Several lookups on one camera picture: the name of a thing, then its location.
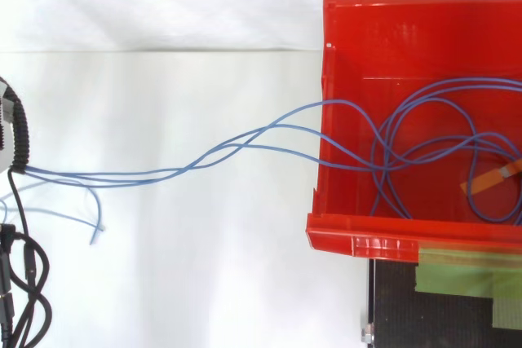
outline coiled black cable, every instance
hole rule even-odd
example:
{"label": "coiled black cable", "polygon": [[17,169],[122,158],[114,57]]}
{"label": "coiled black cable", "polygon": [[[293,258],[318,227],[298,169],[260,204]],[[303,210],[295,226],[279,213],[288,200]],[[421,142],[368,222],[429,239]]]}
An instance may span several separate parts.
{"label": "coiled black cable", "polygon": [[15,173],[24,174],[25,167],[29,163],[29,127],[25,116],[24,105],[15,91],[9,86],[5,79],[0,77],[7,88],[3,98],[13,103],[13,138],[15,144],[15,155],[11,168]]}

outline connector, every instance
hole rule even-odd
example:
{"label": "connector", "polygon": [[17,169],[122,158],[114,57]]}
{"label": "connector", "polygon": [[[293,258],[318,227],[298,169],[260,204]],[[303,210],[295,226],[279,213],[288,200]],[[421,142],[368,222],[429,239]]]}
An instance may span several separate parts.
{"label": "connector", "polygon": [[36,285],[36,254],[29,244],[24,245],[25,279],[29,287]]}
{"label": "connector", "polygon": [[14,224],[0,224],[0,249],[9,254],[15,242],[16,226]]}

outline black cable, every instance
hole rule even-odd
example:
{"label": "black cable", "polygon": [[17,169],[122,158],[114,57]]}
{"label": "black cable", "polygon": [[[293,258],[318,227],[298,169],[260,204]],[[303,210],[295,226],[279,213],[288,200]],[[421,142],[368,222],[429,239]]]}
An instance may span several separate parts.
{"label": "black cable", "polygon": [[[15,181],[13,179],[13,169],[10,168],[7,171],[7,178],[9,179],[9,185],[11,186],[11,190],[13,192],[13,196],[16,200],[16,205],[18,207],[18,212],[20,214],[20,220],[22,222],[22,227],[25,235],[29,235],[29,226],[27,224],[27,218],[25,217],[24,206],[22,205],[22,200],[20,199],[20,194],[16,189]],[[34,256],[34,249],[31,249],[30,246],[26,245],[24,247],[24,267],[25,267],[25,278],[27,279],[28,286],[34,288],[36,285],[36,259]],[[28,292],[28,298],[31,298],[31,292]],[[24,334],[20,340],[20,347],[25,346],[25,342],[29,337],[29,332],[31,330],[31,326],[33,324],[34,317],[34,309],[29,312],[29,317],[27,318],[27,323],[25,325]]]}
{"label": "black cable", "polygon": [[[25,217],[24,206],[22,205],[22,200],[20,199],[20,194],[18,193],[18,190],[16,189],[15,181],[13,179],[13,174],[12,174],[13,171],[14,170],[12,167],[7,171],[7,178],[9,180],[9,184],[11,186],[13,196],[15,197],[16,205],[17,205],[19,213],[20,213],[20,220],[22,222],[24,235],[27,238],[29,238],[29,227],[27,224],[27,218]],[[29,306],[29,303],[33,303],[32,306],[29,306],[29,307],[26,306],[27,316],[23,319],[22,319],[22,317],[20,317],[20,320],[18,321],[18,325],[16,326],[16,330],[21,331],[20,327],[24,328],[24,334],[22,335],[22,337],[20,339],[20,347],[24,347],[24,348],[36,345],[36,344],[33,345],[33,341],[35,341],[36,337],[29,344],[26,345],[26,341],[29,337],[29,332],[30,332],[31,326],[33,324],[34,303],[36,302],[36,300],[39,300],[40,303],[44,306],[44,310],[46,310],[46,315],[49,314],[49,317],[50,317],[49,324],[51,323],[51,306],[49,305],[49,302],[44,297],[41,297],[41,294],[39,294],[39,292],[37,290],[35,290],[35,287],[37,286],[36,285],[36,258],[34,255],[35,250],[36,249],[33,248],[31,242],[26,241],[26,243],[24,245],[24,267],[25,267],[25,278],[27,279],[28,283],[25,284],[22,280],[20,280],[20,278],[18,278],[18,276],[15,275],[15,278],[18,279],[18,282],[15,282],[15,284],[20,287],[20,283],[22,283],[22,284],[24,284],[24,286],[27,287],[27,289],[24,289],[24,291],[28,294],[28,299],[29,299],[28,306]],[[18,336],[15,335],[15,333],[13,333],[13,339],[15,338],[16,340],[18,340]]]}
{"label": "black cable", "polygon": [[16,200],[16,207],[18,207],[18,213],[20,214],[20,220],[22,221],[22,228],[24,230],[24,234],[29,236],[29,227],[27,226],[27,218],[25,217],[24,206],[22,205],[22,199],[20,199],[20,194],[18,193],[18,189],[16,189],[15,180],[13,179],[13,169],[12,167],[7,171],[7,179],[9,180],[9,186],[11,187],[11,191],[13,192],[13,196]]}
{"label": "black cable", "polygon": [[15,144],[15,156],[11,168],[19,174],[25,173],[25,167],[29,163],[29,127],[25,116],[24,105],[15,91],[9,86],[5,79],[0,77],[7,88],[3,98],[13,103],[13,138]]}
{"label": "black cable", "polygon": [[34,339],[31,340],[27,344],[25,344],[25,343],[22,344],[22,341],[20,340],[20,345],[19,345],[20,348],[22,348],[22,347],[24,347],[24,348],[35,347],[43,339],[43,337],[47,333],[47,330],[49,330],[49,327],[51,326],[51,321],[52,321],[51,304],[42,295],[41,292],[38,292],[36,289],[31,289],[20,277],[18,277],[18,275],[13,271],[12,267],[11,267],[11,280],[18,288],[22,289],[26,293],[32,293],[33,295],[35,295],[37,300],[42,305],[43,310],[45,311],[46,317],[44,319],[44,323],[43,323],[42,327],[40,328],[40,331],[34,337]]}
{"label": "black cable", "polygon": [[34,310],[34,305],[36,304],[36,301],[40,302],[43,306],[43,309],[45,311],[45,319],[43,322],[42,327],[36,334],[36,336],[28,342],[23,348],[34,348],[46,335],[47,331],[49,330],[49,327],[51,326],[52,321],[52,309],[49,302],[43,297],[42,295],[42,289],[44,284],[46,283],[47,277],[49,276],[49,259],[47,258],[47,255],[45,251],[43,250],[42,246],[40,246],[33,238],[30,236],[27,236],[25,234],[21,234],[19,232],[15,233],[14,238],[16,240],[23,240],[26,244],[31,246],[34,251],[36,251],[37,255],[42,260],[42,274],[40,275],[40,279],[38,280],[36,287],[32,288],[29,287],[22,279],[20,279],[12,270],[11,268],[11,279],[12,281],[21,287],[25,292],[27,292],[29,295],[29,301],[27,305],[24,308],[24,311],[22,312],[22,315],[20,316],[18,320],[18,324],[15,327],[15,330],[12,334],[11,340],[9,341],[8,348],[15,348],[16,344],[18,343],[20,339],[20,335],[22,334],[22,330],[24,329],[24,326],[27,324],[29,315]]}

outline orange tape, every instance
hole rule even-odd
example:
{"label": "orange tape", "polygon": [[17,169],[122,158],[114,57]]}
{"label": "orange tape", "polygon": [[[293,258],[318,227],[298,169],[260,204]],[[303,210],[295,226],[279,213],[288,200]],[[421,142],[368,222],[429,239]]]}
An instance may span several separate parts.
{"label": "orange tape", "polygon": [[[509,163],[500,169],[493,169],[481,174],[471,181],[471,194],[475,195],[478,192],[494,187],[504,181],[504,179],[520,172],[522,172],[522,159]],[[460,188],[464,193],[467,193],[467,183],[461,183]]]}

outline black surface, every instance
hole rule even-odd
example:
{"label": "black surface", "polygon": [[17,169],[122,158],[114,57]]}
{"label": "black surface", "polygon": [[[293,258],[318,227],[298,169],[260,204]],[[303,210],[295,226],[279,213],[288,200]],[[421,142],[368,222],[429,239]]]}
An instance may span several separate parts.
{"label": "black surface", "polygon": [[415,264],[375,262],[375,348],[522,348],[492,328],[492,299],[415,292]]}

